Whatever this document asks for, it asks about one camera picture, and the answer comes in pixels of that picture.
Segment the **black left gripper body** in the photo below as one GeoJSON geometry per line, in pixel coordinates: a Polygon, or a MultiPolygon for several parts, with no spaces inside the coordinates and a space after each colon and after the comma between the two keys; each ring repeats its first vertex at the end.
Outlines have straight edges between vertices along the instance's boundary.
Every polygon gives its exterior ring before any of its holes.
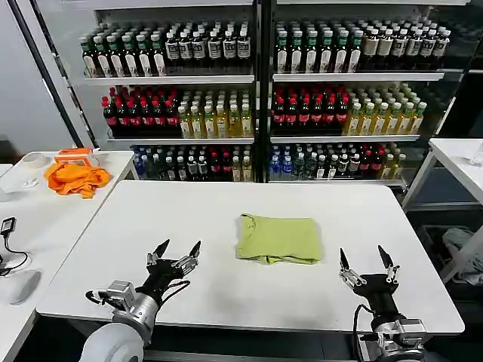
{"type": "Polygon", "coordinates": [[[154,300],[161,300],[170,282],[182,278],[182,270],[172,266],[173,262],[167,259],[148,261],[146,264],[148,277],[135,291],[150,296],[154,300]]]}

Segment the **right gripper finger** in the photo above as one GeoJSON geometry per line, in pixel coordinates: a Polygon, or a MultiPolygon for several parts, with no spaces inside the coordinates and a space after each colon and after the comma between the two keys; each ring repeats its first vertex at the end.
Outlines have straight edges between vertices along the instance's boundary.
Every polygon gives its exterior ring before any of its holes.
{"type": "Polygon", "coordinates": [[[352,268],[349,266],[348,259],[346,258],[346,254],[344,253],[343,249],[340,248],[340,271],[339,276],[342,281],[353,290],[355,287],[361,287],[367,284],[367,281],[358,273],[356,273],[352,268]]]}
{"type": "Polygon", "coordinates": [[[392,261],[391,256],[382,248],[381,245],[378,246],[378,250],[379,250],[379,253],[380,253],[380,258],[383,261],[384,268],[386,269],[386,282],[387,283],[398,283],[397,273],[398,273],[400,266],[396,265],[392,261]]]}

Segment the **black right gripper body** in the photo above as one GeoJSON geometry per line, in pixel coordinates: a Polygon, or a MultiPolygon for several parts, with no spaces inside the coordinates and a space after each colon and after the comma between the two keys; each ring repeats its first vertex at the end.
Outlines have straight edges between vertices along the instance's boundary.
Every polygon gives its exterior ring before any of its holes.
{"type": "Polygon", "coordinates": [[[398,285],[388,282],[385,274],[362,275],[365,280],[357,286],[357,295],[365,298],[369,306],[377,317],[397,317],[399,312],[393,294],[398,285]]]}

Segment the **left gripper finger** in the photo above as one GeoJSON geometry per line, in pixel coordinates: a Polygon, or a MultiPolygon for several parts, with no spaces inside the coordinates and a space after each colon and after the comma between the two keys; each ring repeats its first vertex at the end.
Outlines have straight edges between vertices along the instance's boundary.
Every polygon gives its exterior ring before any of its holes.
{"type": "Polygon", "coordinates": [[[179,273],[190,273],[198,265],[198,256],[201,248],[201,241],[198,241],[191,249],[188,255],[183,256],[175,262],[171,263],[171,266],[178,270],[179,273]]]}
{"type": "Polygon", "coordinates": [[[154,268],[156,265],[158,265],[158,262],[163,260],[162,257],[166,249],[168,248],[169,242],[170,240],[167,239],[166,241],[158,245],[152,253],[147,254],[147,257],[146,257],[147,268],[154,268]]]}

